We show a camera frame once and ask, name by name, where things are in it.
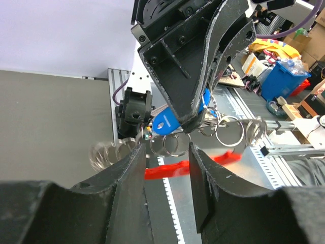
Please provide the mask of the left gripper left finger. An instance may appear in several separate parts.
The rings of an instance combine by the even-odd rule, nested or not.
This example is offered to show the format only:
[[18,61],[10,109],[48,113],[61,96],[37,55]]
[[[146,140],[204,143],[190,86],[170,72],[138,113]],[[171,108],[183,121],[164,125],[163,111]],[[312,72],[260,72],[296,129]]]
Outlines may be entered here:
[[153,243],[145,195],[146,147],[75,184],[69,243]]

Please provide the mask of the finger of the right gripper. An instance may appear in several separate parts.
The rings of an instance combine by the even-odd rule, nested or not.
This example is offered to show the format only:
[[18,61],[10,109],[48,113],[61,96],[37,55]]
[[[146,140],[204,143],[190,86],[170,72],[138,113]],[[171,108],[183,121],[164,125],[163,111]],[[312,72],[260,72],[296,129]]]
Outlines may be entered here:
[[231,61],[256,39],[248,1],[221,1],[205,37],[203,83],[214,90]]
[[172,47],[171,41],[161,39],[139,50],[145,68],[187,133],[202,120],[199,106],[206,87],[200,78],[204,48],[202,39],[194,39],[178,49]]

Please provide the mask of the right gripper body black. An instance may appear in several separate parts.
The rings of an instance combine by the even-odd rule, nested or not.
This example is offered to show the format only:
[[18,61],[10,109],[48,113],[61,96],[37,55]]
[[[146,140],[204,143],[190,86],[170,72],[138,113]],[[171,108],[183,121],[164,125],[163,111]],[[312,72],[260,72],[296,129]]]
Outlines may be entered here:
[[137,50],[161,39],[179,47],[194,39],[208,46],[215,16],[223,1],[134,1],[131,32],[139,43]]

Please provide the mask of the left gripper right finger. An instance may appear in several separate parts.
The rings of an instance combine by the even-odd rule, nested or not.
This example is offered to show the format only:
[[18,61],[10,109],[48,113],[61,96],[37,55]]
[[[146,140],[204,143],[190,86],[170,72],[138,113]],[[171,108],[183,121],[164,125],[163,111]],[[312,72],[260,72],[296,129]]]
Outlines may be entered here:
[[267,221],[270,189],[251,183],[189,145],[189,169],[197,233],[202,243],[274,243]]

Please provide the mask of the red handled metal key holder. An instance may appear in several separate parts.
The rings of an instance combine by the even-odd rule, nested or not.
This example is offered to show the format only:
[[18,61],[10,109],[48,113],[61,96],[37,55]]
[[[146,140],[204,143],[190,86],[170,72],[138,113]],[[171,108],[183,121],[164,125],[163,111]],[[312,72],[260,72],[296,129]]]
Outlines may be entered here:
[[[242,158],[241,154],[236,154],[230,150],[226,153],[213,156],[210,159],[224,166],[239,161]],[[159,165],[153,168],[146,168],[145,180],[156,180],[169,177],[179,177],[189,174],[189,160],[182,160],[178,163]]]

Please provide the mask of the metal keyring cluster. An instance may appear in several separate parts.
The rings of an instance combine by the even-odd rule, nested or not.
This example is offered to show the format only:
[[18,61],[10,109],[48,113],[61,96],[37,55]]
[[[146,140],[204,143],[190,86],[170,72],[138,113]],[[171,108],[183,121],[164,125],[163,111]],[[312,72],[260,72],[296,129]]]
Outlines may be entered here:
[[[238,119],[233,116],[220,114],[216,104],[209,108],[205,114],[203,123],[198,127],[198,132],[207,138],[216,138],[219,147],[232,148],[233,152],[241,154],[248,146],[254,146],[263,139],[267,132],[267,123],[258,119]],[[147,158],[154,157],[181,157],[188,153],[180,146],[179,136],[184,134],[181,128],[177,128],[168,135],[156,133],[153,124],[141,125],[135,138],[124,138],[116,143],[107,144],[99,142],[93,146],[89,153],[92,168],[98,172],[110,167],[117,161],[128,155],[131,150],[141,143],[149,143],[150,151]]]

